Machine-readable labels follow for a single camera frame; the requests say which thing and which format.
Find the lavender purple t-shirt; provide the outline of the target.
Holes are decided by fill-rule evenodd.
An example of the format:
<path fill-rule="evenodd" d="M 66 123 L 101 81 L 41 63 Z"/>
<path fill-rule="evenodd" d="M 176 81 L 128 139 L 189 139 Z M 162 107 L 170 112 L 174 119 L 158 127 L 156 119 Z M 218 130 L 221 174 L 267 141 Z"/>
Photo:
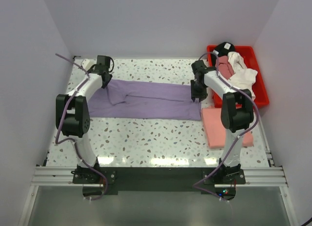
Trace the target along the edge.
<path fill-rule="evenodd" d="M 189 85 L 111 80 L 88 108 L 96 118 L 201 120 L 201 103 L 191 100 Z"/>

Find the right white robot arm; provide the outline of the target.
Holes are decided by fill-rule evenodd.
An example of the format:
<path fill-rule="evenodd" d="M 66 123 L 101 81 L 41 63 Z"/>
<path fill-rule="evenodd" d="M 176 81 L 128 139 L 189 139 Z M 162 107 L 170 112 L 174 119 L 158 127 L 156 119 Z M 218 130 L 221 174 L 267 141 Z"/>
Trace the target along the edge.
<path fill-rule="evenodd" d="M 234 178 L 231 167 L 240 164 L 240 150 L 243 136 L 254 121 L 254 102 L 248 89 L 238 89 L 231 85 L 216 69 L 208 67 L 203 60 L 191 64 L 194 79 L 191 80 L 192 101 L 203 101 L 207 98 L 206 88 L 211 88 L 221 99 L 220 119 L 226 130 L 224 152 L 220 165 L 225 167 L 217 171 L 220 182 L 227 184 Z"/>

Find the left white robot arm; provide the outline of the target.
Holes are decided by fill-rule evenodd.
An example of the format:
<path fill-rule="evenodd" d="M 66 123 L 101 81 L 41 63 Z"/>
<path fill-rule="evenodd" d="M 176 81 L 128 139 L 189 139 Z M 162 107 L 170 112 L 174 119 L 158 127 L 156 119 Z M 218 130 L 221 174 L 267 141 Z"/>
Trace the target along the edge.
<path fill-rule="evenodd" d="M 55 144 L 70 141 L 74 146 L 78 166 L 86 168 L 84 178 L 90 183 L 96 183 L 101 178 L 101 171 L 95 168 L 98 159 L 88 136 L 91 123 L 88 101 L 97 90 L 109 84 L 115 62 L 109 56 L 98 55 L 95 63 L 83 60 L 80 65 L 75 62 L 73 65 L 82 70 L 85 76 L 74 89 L 56 97 Z"/>

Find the dusty pink t-shirt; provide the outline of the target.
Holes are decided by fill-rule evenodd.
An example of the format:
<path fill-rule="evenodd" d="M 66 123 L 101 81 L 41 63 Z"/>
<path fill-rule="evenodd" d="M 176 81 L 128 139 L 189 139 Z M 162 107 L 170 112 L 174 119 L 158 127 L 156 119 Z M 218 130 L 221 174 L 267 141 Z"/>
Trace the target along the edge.
<path fill-rule="evenodd" d="M 234 70 L 232 68 L 232 65 L 228 61 L 227 56 L 219 57 L 216 61 L 216 65 L 218 67 L 218 70 L 220 74 L 226 79 L 230 79 L 234 75 Z"/>

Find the folded salmon pink t-shirt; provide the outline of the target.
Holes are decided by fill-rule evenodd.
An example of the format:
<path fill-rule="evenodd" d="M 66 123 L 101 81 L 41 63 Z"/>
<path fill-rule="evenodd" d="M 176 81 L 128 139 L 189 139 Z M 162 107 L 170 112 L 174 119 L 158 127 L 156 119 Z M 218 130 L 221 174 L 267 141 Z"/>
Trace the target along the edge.
<path fill-rule="evenodd" d="M 221 108 L 206 107 L 201 110 L 204 131 L 210 149 L 224 148 L 226 130 L 221 122 Z"/>

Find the white printed t-shirt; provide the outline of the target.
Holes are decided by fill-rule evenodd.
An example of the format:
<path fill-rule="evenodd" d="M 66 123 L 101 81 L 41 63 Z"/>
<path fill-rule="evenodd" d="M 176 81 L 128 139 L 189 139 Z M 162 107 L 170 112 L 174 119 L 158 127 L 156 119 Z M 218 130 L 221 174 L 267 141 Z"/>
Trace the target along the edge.
<path fill-rule="evenodd" d="M 252 90 L 252 86 L 256 82 L 258 72 L 254 69 L 248 68 L 243 57 L 237 52 L 228 53 L 228 63 L 234 71 L 234 74 L 228 79 L 228 81 L 237 88 L 250 90 L 252 99 L 255 100 L 256 96 Z"/>

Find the black t-shirt with label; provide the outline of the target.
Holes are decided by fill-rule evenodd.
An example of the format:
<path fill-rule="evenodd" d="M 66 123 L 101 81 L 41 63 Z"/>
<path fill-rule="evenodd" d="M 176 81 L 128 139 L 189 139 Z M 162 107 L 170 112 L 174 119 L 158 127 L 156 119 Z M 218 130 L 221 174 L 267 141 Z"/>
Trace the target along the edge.
<path fill-rule="evenodd" d="M 219 58 L 223 56 L 228 56 L 230 52 L 235 51 L 236 47 L 230 42 L 223 42 L 213 49 L 213 53 L 216 54 Z"/>

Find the red plastic bin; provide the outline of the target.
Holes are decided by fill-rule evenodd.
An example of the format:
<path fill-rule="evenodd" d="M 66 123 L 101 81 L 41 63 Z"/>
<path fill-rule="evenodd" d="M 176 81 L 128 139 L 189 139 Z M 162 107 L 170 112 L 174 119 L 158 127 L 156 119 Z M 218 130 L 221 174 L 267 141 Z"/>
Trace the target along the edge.
<path fill-rule="evenodd" d="M 216 46 L 217 45 L 208 45 L 207 52 L 212 52 Z M 252 90 L 256 96 L 255 104 L 259 109 L 268 106 L 270 103 L 269 97 L 253 48 L 251 46 L 235 45 L 235 50 L 243 57 L 247 67 L 258 72 L 256 82 L 252 86 Z M 208 55 L 206 59 L 209 61 L 209 65 L 212 66 L 213 61 L 211 55 Z M 214 91 L 212 92 L 212 99 L 215 107 L 220 108 L 222 106 L 222 99 Z"/>

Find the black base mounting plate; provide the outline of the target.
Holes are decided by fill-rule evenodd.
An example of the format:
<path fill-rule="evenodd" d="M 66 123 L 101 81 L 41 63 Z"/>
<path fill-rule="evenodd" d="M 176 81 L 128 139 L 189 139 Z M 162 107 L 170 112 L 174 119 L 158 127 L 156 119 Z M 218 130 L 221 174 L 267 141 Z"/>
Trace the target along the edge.
<path fill-rule="evenodd" d="M 72 182 L 83 185 L 83 196 L 117 195 L 121 191 L 215 193 L 232 199 L 236 185 L 246 183 L 242 169 L 212 167 L 99 167 L 92 171 L 77 166 Z"/>

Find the aluminium extrusion rail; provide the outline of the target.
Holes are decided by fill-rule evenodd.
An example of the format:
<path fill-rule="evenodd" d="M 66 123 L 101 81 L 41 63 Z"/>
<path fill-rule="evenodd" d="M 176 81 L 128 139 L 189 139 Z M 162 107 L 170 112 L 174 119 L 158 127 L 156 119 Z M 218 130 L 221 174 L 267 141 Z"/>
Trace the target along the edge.
<path fill-rule="evenodd" d="M 109 185 L 132 181 L 135 184 L 185 182 L 193 185 L 202 180 L 205 185 L 246 185 L 285 187 L 288 185 L 281 167 L 244 167 L 240 172 L 221 176 L 214 174 L 211 167 L 103 167 L 101 171 Z M 76 171 L 74 167 L 38 166 L 31 180 L 31 185 L 62 186 L 84 185 L 93 186 L 103 179 L 90 170 Z"/>

